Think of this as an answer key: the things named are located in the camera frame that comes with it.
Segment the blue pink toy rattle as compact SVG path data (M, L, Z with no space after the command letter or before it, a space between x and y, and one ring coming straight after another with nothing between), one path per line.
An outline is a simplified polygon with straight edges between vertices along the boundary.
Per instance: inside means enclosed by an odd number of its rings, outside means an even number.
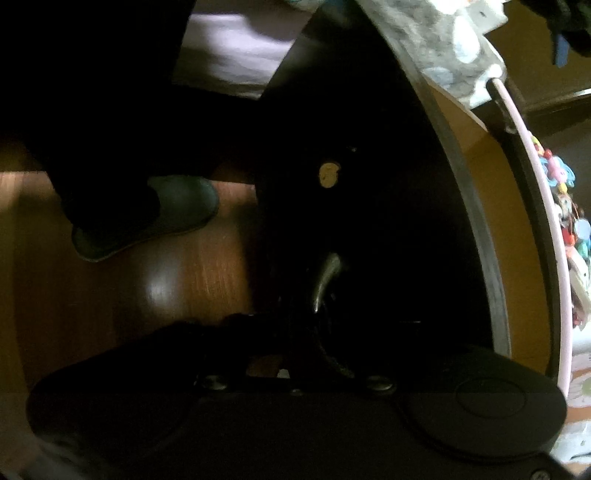
M574 171L559 156L544 148L539 148L537 153L551 188L573 188L575 186Z

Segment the dark slipper shoe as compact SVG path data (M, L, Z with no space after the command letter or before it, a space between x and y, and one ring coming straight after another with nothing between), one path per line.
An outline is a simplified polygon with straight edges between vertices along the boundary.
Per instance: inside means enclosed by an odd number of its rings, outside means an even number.
M154 177L93 198L71 220L71 240L81 258L99 262L138 244L198 230L218 209L211 181Z

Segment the lavender bed sheet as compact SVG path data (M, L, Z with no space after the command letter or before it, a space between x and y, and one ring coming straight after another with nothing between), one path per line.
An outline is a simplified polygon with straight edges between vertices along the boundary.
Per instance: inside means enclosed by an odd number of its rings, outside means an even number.
M256 99L307 22L297 12L193 14L178 65L204 89Z

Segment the grey spotted blanket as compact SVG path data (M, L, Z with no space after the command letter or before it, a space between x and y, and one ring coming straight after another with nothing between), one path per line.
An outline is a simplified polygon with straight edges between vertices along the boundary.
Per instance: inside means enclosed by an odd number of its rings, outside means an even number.
M432 83L473 110L506 66L476 20L505 21L500 1L301 1L311 18L273 80L346 97L405 98Z

